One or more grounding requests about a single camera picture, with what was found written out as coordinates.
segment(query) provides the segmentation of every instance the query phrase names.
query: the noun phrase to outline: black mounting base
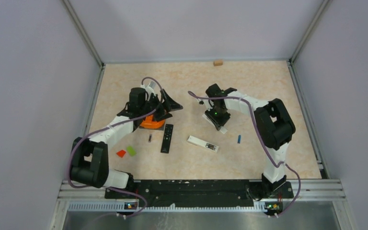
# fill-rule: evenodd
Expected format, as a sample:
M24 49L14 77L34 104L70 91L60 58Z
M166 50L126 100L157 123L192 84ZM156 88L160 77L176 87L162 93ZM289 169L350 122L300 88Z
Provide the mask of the black mounting base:
M205 115L214 124L218 131L227 123L227 121L229 121L230 118L230 113L218 113L215 108L206 110Z
M261 181L250 180L141 180L129 185L128 191L142 195L149 207L252 207L253 200L293 198L291 183L285 182L276 191L264 191ZM132 199L107 190L105 199Z

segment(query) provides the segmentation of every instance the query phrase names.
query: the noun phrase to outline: red block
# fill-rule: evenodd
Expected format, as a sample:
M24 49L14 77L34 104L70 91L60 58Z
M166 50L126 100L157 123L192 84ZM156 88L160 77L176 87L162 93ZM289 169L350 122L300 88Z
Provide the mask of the red block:
M125 150L120 150L119 152L117 152L116 154L122 158L125 155L126 151Z

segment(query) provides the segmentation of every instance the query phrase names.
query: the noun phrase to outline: metal frame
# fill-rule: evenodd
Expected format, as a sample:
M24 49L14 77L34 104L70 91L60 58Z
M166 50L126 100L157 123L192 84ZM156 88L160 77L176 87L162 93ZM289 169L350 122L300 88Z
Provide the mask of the metal frame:
M101 72L98 77L98 81L95 86L94 95L91 101L91 108L89 110L87 121L86 121L84 130L83 130L84 134L87 134L89 131L89 127L91 125L93 112L95 109L99 89L100 89L102 78L104 75L105 64L102 62L101 58L99 57L94 45L92 44L92 41L90 40L84 27L82 26L82 23L80 22L77 14L75 13L70 1L61 0L61 2L63 3L65 9L70 15L70 18L73 21L82 40L86 44L86 47L88 48L92 56L95 58L98 65L101 67ZM301 180L301 193L296 202L332 201L336 215L337 215L337 219L339 221L340 228L342 230L356 230L357 229L356 223L353 219L352 213L350 212L349 204L347 202L345 192L343 190L340 180L339 179L327 179L328 178L328 174L326 171L327 164L321 155L321 149L318 144L317 135L315 131L316 130L315 125L312 121L310 110L305 100L305 96L303 94L303 91L301 90L298 75L294 69L294 63L297 60L302 48L305 46L307 40L310 38L310 35L315 30L315 27L318 24L318 21L321 19L324 11L328 8L331 2L332 0L324 0L322 2L312 22L307 28L306 33L304 34L303 38L298 44L292 57L287 62L288 69L291 75L291 79L293 81L293 84L296 90L297 98L299 100L301 110L302 110L302 113L303 113L303 116L304 116L304 119L307 125L311 143L314 148L314 152L317 157L317 162L319 164L319 168L322 172L322 177L323 177L323 179L306 179L306 180L303 179ZM297 180L289 180L289 181L291 182L293 190L297 190L298 181ZM54 214L52 217L50 229L51 230L63 229L63 226L66 222L67 211L69 210L69 208L72 207L73 210L75 210L76 207L78 208L78 206L73 205L76 202L99 202L102 204L104 203L105 204L106 203L115 204L115 201L105 200L104 194L105 194L105 188L97 189L93 187L87 187L87 188L82 188L82 189L74 189L68 184L67 181L63 181L61 188L60 188L60 192L58 194L58 199L57 199L56 207L55 207ZM264 203L264 202L273 202L273 201L275 200L263 199L261 202ZM169 210L160 209L156 211L172 211L172 208L169 208Z
M186 59L186 60L180 60L180 62L213 62L216 59ZM226 58L225 61L287 61L289 58ZM137 64L137 63L173 63L177 62L177 60L137 60L137 61L111 61L106 62L106 64Z
M250 180L251 182L258 182L261 180ZM291 182L293 190L298 189L298 180L288 180ZM56 203L55 213L51 221L51 230L62 229L66 222L66 215L69 209L76 211L103 211L110 212L118 205L117 201L105 199L105 188L87 187L76 189L72 188L66 180L64 180L60 187L58 199ZM196 212L256 212L263 211L262 207L265 202L276 202L276 199L262 199L255 207L250 208L182 208L166 207L166 208L146 208L145 212L172 212L172 211L196 211ZM345 192L339 179L304 179L301 180L301 192L296 202L323 202L332 201L337 213L338 221L342 230L355 230L352 225L352 216L350 215ZM105 206L105 208L98 207L97 204Z
M322 1L319 9L317 10L317 13L315 14L314 18L312 19L310 25L308 26L307 30L305 31L305 33L303 35L301 41L299 42L296 50L294 51L293 55L291 56L291 58L289 60L291 63L294 63L297 60L302 48L304 47L304 45L308 41L308 39L311 36L312 32L314 32L318 22L322 18L323 13L329 7L331 2L332 2L332 0L323 0Z
M84 26L82 26L82 23L80 19L77 16L77 13L75 12L74 8L72 7L69 0L61 0L61 2L64 5L64 8L66 9L68 15L70 16L71 21L73 22L75 28L77 29L78 33L81 36L81 39L83 40L84 44L86 45L87 49L97 62L97 64L100 67L104 66L104 63L102 62L101 58L98 55L98 52L96 51L90 37L88 36L87 32L84 29Z
M95 111L95 106L96 106L96 102L97 102L97 99L98 99L99 90L101 88L102 79L104 78L105 67L106 67L106 65L103 65L101 67L101 71L100 71L99 76L98 76L98 81L97 81L97 83L95 85L94 95L93 95L92 101L90 103L90 105L91 105L90 106L90 111L88 112L87 121L86 121L85 126L84 126L84 129L83 129L83 134L84 135L87 135L88 132L90 131L92 117L94 115L94 111Z
M326 170L327 169L327 163L321 155L321 148L320 148L320 145L318 144L318 140L317 140L318 135L316 134L315 125L312 121L312 116L310 114L308 104L305 100L304 93L301 90L299 79L298 79L297 73L295 72L295 69L294 69L294 64L292 64L291 61L289 60L287 62L287 65L288 65L288 70L290 71L291 80L293 81L293 84L294 84L294 89L296 90L296 95L297 95L297 98L298 98L298 101L299 101L299 105L300 105L300 108L301 108L301 111L302 111L302 115L304 117L305 125L307 126L308 135L310 136L311 144L312 144L312 147L314 149L314 153L315 153L316 158L317 158L317 163L318 163L318 167L320 168L321 176L322 176L323 179L327 179L327 178L329 178L328 172Z

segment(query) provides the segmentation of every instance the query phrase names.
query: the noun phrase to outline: wooden block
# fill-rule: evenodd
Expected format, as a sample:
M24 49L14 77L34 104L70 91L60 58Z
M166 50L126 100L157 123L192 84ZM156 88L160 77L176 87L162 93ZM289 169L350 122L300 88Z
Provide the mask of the wooden block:
M223 65L223 60L222 59L214 61L214 66L222 66L222 65Z

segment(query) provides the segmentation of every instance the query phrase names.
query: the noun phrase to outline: black remote control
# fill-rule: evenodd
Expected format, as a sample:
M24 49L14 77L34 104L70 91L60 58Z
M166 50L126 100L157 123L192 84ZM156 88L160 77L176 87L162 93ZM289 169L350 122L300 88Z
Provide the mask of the black remote control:
M170 151L170 143L171 143L171 136L173 134L173 126L171 124L166 124L164 127L164 136L163 142L161 143L161 152L162 153L169 153Z

